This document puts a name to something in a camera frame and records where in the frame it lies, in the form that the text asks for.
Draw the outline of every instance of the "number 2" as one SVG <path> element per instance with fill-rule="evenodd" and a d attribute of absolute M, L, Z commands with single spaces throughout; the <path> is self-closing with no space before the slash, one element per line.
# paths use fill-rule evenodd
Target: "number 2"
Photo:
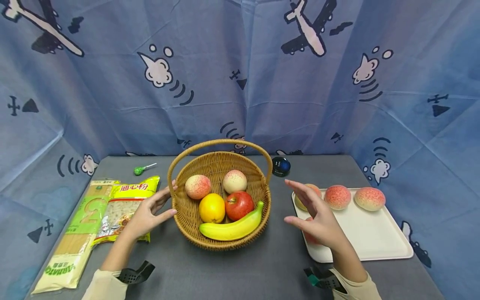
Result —
<path fill-rule="evenodd" d="M 98 219 L 92 219 L 91 217 L 98 212 L 98 209 L 94 208 L 94 209 L 90 209 L 90 206 L 92 205 L 92 202 L 102 202 L 102 203 L 105 203 L 105 199 L 102 199 L 102 198 L 95 198 L 95 199 L 92 199 L 90 200 L 86 205 L 85 205 L 85 208 L 84 208 L 84 211 L 85 211 L 85 217 L 82 218 L 82 220 L 80 220 L 80 223 L 82 224 L 85 224 L 85 223 L 96 223 L 98 222 Z"/>

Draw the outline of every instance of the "hand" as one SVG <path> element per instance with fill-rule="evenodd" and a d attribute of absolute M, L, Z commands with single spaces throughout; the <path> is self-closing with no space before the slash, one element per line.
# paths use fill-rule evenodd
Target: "hand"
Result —
<path fill-rule="evenodd" d="M 312 221 L 305 221 L 296 216 L 287 216 L 284 219 L 285 222 L 309 233 L 319 243 L 333 251 L 339 251 L 346 243 L 349 244 L 332 210 L 324 200 L 320 199 L 311 188 L 302 183 L 285 180 L 285 184 L 293 189 L 313 218 Z"/>
<path fill-rule="evenodd" d="M 176 190 L 177 185 L 175 180 L 172 184 L 173 190 Z M 132 218 L 123 229 L 122 234 L 129 235 L 136 240 L 173 217 L 177 213 L 175 209 L 169 209 L 158 216 L 155 215 L 169 198 L 170 191 L 167 186 L 156 192 L 152 197 L 143 200 L 135 211 L 135 214 L 133 214 Z"/>

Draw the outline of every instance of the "sleeve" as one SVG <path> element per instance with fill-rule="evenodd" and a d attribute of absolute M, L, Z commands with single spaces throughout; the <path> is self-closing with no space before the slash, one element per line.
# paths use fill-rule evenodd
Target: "sleeve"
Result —
<path fill-rule="evenodd" d="M 118 280 L 119 272 L 96 270 L 82 300 L 124 300 L 127 284 Z"/>
<path fill-rule="evenodd" d="M 366 281 L 358 283 L 346 279 L 335 269 L 330 269 L 330 271 L 335 274 L 347 291 L 347 294 L 344 294 L 337 290 L 333 290 L 334 300 L 382 300 L 378 293 L 377 285 L 372 281 L 370 274 L 367 273 L 368 277 Z"/>

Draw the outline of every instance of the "black cap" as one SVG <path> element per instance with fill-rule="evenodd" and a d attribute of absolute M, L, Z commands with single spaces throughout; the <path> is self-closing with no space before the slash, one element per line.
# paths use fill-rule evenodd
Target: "black cap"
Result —
<path fill-rule="evenodd" d="M 290 173 L 290 162 L 281 156 L 274 157 L 273 162 L 273 175 L 278 177 L 285 177 Z"/>

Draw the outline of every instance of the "peach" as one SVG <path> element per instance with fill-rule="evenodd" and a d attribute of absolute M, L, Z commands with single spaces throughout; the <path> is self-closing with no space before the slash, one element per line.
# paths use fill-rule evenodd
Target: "peach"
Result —
<path fill-rule="evenodd" d="M 238 170 L 232 170 L 223 178 L 223 188 L 229 194 L 244 191 L 247 189 L 247 177 Z"/>
<path fill-rule="evenodd" d="M 311 184 L 311 183 L 306 183 L 305 185 L 308 186 L 309 188 L 311 188 L 317 194 L 317 196 L 320 199 L 322 198 L 322 191 L 320 191 L 320 189 L 316 185 Z M 303 203 L 300 201 L 300 199 L 297 197 L 297 195 L 295 195 L 295 205 L 299 209 L 307 211 L 307 208 L 303 205 Z"/>
<path fill-rule="evenodd" d="M 351 200 L 352 195 L 350 191 L 343 185 L 332 185 L 325 192 L 325 202 L 327 202 L 331 209 L 345 209 Z"/>
<path fill-rule="evenodd" d="M 381 190 L 372 187 L 359 189 L 355 193 L 353 199 L 358 206 L 371 212 L 382 209 L 386 202 L 384 193 L 382 193 Z"/>
<path fill-rule="evenodd" d="M 193 175 L 185 183 L 185 192 L 195 200 L 200 200 L 210 193 L 212 183 L 207 176 Z"/>

